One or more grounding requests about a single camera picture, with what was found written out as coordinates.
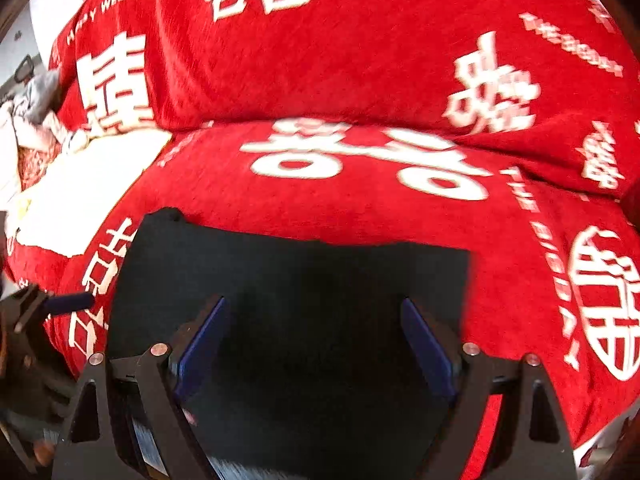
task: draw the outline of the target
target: bed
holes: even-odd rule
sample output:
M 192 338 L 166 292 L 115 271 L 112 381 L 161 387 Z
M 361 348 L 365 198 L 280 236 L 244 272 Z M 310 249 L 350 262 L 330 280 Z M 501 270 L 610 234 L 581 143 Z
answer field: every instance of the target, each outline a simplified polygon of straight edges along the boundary
M 542 357 L 577 454 L 638 399 L 640 238 L 619 202 L 639 72 L 599 0 L 85 0 L 50 68 L 66 127 L 107 134 L 25 192 L 5 270 L 94 294 L 47 322 L 76 374 L 143 216 L 170 206 L 233 232 L 469 250 L 464 339 Z

